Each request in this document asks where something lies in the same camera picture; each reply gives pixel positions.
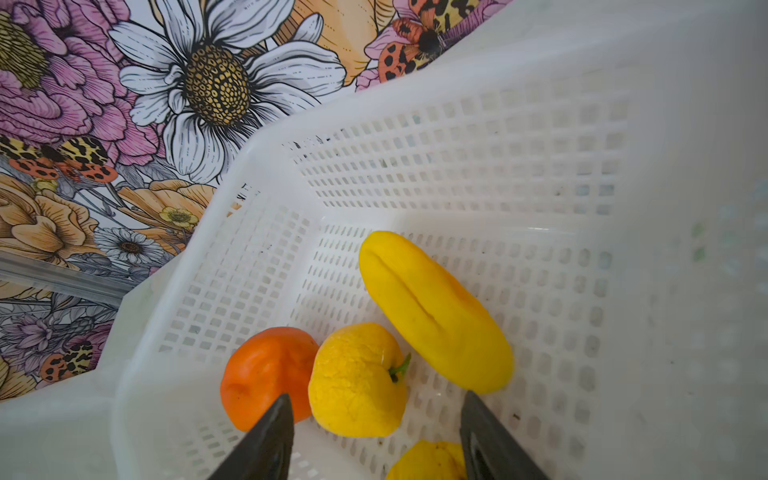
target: white daisy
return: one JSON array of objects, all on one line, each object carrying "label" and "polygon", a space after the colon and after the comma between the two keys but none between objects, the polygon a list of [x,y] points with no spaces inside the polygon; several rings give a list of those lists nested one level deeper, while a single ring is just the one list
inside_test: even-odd
[{"label": "white daisy", "polygon": [[164,263],[165,250],[156,241],[143,233],[128,228],[99,228],[94,233],[96,245],[107,257],[128,262]]},{"label": "white daisy", "polygon": [[292,41],[262,53],[293,0],[157,0],[165,36],[119,22],[110,36],[131,60],[120,81],[140,97],[138,125],[167,125],[167,159],[195,183],[226,172],[259,127],[318,105],[339,90],[346,71],[336,53],[315,45],[323,19],[302,22]]}]

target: pepper stem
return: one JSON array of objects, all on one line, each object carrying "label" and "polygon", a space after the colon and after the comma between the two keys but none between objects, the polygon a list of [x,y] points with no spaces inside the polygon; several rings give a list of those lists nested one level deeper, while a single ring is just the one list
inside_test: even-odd
[{"label": "pepper stem", "polygon": [[408,370],[408,365],[411,363],[411,354],[409,353],[406,356],[406,359],[402,362],[401,366],[393,366],[391,369],[389,369],[389,378],[392,379],[392,383],[397,383],[397,374],[402,372],[403,378],[406,376],[406,370]]}]

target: orange pepper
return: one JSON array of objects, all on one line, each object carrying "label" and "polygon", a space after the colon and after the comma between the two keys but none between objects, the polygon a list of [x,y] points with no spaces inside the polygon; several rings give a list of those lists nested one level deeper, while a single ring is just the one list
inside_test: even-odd
[{"label": "orange pepper", "polygon": [[221,402],[235,427],[251,430],[284,393],[290,396],[293,421],[308,418],[312,410],[307,388],[318,348],[309,333],[278,326],[237,349],[221,380]]}]

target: white petal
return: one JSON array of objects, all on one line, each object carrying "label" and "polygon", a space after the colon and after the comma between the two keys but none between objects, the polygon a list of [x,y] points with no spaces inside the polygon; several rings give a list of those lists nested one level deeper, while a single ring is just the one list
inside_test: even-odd
[{"label": "white petal", "polygon": [[187,99],[184,98],[184,92],[180,88],[174,88],[168,93],[168,105],[175,114],[180,114],[187,106]]},{"label": "white petal", "polygon": [[165,38],[135,23],[120,22],[109,36],[120,51],[142,65],[167,70],[177,61]]},{"label": "white petal", "polygon": [[333,51],[318,47],[308,41],[288,41],[258,57],[248,58],[245,61],[244,67],[248,72],[248,75],[253,77],[253,75],[262,68],[291,58],[301,57],[308,57],[317,61],[329,63],[339,63],[339,56]]},{"label": "white petal", "polygon": [[101,235],[103,239],[105,239],[107,242],[119,242],[121,240],[120,235],[118,235],[118,232],[120,232],[119,228],[100,228],[98,233]]},{"label": "white petal", "polygon": [[128,234],[128,237],[131,239],[131,241],[135,243],[140,243],[141,245],[151,245],[154,243],[154,240],[150,240],[147,238],[146,235],[144,235],[142,232],[130,232]]},{"label": "white petal", "polygon": [[253,115],[262,125],[266,125],[270,122],[277,121],[288,116],[278,107],[266,102],[260,102],[255,105],[251,105],[250,109],[253,112]]},{"label": "white petal", "polygon": [[197,119],[194,112],[184,112],[172,118],[163,131],[166,160],[182,175],[196,170],[203,161],[205,143]]},{"label": "white petal", "polygon": [[167,73],[152,71],[144,67],[131,65],[120,70],[120,83],[128,90],[139,95],[156,94],[159,91],[169,90],[173,85],[165,83]]},{"label": "white petal", "polygon": [[165,77],[165,83],[175,85],[184,76],[184,70],[178,65],[171,65],[170,73]]},{"label": "white petal", "polygon": [[141,95],[136,99],[131,109],[131,120],[140,127],[146,127],[151,123],[163,123],[169,113],[168,92],[159,91],[156,94]]},{"label": "white petal", "polygon": [[229,141],[219,138],[208,125],[204,125],[200,130],[203,132],[200,141],[205,143],[205,154],[200,165],[190,173],[190,180],[195,184],[206,184],[221,172],[226,153],[223,143]]},{"label": "white petal", "polygon": [[[250,132],[251,134],[256,132],[256,128],[255,127],[248,128],[248,130],[251,131]],[[240,136],[236,136],[236,139],[238,141],[237,144],[235,144],[235,143],[233,143],[231,141],[230,142],[227,142],[227,141],[223,142],[223,145],[224,145],[224,165],[222,166],[221,172],[219,173],[219,175],[224,175],[226,172],[229,171],[230,165],[232,165],[232,163],[235,161],[235,158],[237,157],[237,154],[240,152],[240,149],[243,147],[243,145],[245,145],[245,142],[248,140],[248,138],[241,138]]]},{"label": "white petal", "polygon": [[305,18],[299,25],[292,40],[303,40],[317,43],[320,40],[320,34],[323,33],[323,16],[319,13],[313,13]]},{"label": "white petal", "polygon": [[251,81],[257,88],[280,82],[319,97],[339,90],[345,77],[346,70],[338,62],[293,57],[255,71]]},{"label": "white petal", "polygon": [[320,105],[312,95],[290,85],[275,83],[256,90],[259,101],[265,101],[277,106],[288,115],[307,110]]},{"label": "white petal", "polygon": [[170,44],[184,58],[203,39],[203,12],[197,0],[157,0]]},{"label": "white petal", "polygon": [[150,261],[162,260],[164,251],[163,247],[158,245],[154,240],[148,245],[144,245],[144,255],[146,255]]},{"label": "white petal", "polygon": [[293,10],[293,0],[213,0],[206,7],[214,43],[253,47],[274,34]]}]

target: green stem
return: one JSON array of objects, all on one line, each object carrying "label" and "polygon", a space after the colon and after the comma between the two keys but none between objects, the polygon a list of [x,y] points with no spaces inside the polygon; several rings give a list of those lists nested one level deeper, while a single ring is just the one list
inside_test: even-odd
[{"label": "green stem", "polygon": [[408,370],[408,365],[411,363],[411,354],[409,353],[406,356],[406,359],[403,361],[401,366],[393,366],[391,369],[389,369],[389,378],[392,379],[392,383],[397,383],[397,374],[402,373],[402,377],[406,377],[406,371]]},{"label": "green stem", "polygon": [[12,318],[16,316],[22,316],[25,313],[48,313],[51,310],[48,308],[44,308],[43,310],[30,310],[28,312],[11,312],[11,313],[0,313],[0,320],[5,320],[7,318]]},{"label": "green stem", "polygon": [[50,300],[17,300],[12,298],[0,300],[0,303],[10,303],[12,305],[51,305]]}]

